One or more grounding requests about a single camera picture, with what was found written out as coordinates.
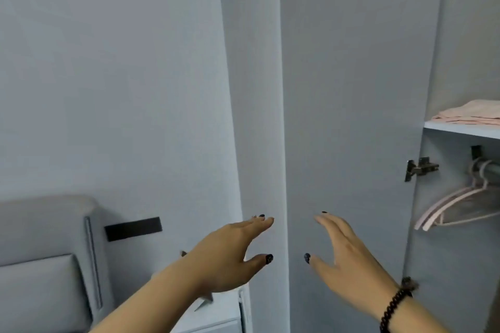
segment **metal cabinet hinge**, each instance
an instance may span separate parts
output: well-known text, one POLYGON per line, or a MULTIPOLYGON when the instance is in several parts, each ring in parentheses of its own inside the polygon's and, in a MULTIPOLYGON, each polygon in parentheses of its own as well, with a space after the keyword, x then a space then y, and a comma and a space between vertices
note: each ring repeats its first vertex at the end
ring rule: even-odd
POLYGON ((415 161, 410 159, 407 164, 407 173, 404 177, 405 182, 409 182, 413 175, 421 177, 426 175, 428 172, 434 172, 439 170, 439 165, 437 163, 432 163, 429 161, 429 157, 422 157, 418 160, 418 166, 415 165, 415 161))

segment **open cabinet door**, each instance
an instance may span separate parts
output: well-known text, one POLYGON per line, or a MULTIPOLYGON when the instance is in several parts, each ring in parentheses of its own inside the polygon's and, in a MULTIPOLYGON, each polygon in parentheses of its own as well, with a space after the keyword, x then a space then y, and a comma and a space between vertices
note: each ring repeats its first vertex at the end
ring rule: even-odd
POLYGON ((313 274, 322 210, 400 279, 440 0, 280 0, 292 333, 377 330, 313 274))

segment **bracelet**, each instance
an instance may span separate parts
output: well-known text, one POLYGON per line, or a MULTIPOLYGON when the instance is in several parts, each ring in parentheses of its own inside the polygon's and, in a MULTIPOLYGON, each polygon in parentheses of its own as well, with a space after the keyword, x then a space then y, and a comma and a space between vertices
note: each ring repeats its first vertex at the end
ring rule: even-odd
POLYGON ((380 333, 390 333, 388 329, 389 320, 394 314, 394 311, 405 297, 407 296, 409 296, 410 298, 413 297, 411 292, 416 290, 417 287, 418 284, 414 282, 410 277, 403 278, 403 281, 401 282, 401 288, 399 289, 398 292, 396 292, 396 295, 394 295, 394 297, 392 298, 391 302, 389 303, 389 306, 384 312, 384 317, 382 317, 382 319, 380 320, 380 333))

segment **pink folded fabric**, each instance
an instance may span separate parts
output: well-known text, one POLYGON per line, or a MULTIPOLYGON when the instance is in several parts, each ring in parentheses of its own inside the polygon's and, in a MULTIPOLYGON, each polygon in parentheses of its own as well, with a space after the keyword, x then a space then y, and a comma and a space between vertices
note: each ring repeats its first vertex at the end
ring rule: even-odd
POLYGON ((439 112, 432 121, 500 126, 500 100, 472 100, 461 107, 439 112))

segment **person's left hand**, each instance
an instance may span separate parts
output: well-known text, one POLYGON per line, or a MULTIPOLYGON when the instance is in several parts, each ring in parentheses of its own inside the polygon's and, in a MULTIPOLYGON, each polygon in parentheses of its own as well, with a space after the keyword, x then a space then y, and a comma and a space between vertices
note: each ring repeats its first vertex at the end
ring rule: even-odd
POLYGON ((207 235, 181 262, 199 282, 201 292, 224 292, 244 285, 265 265, 272 254, 259 254, 245 261, 248 245, 274 223, 263 215, 223 226, 207 235))

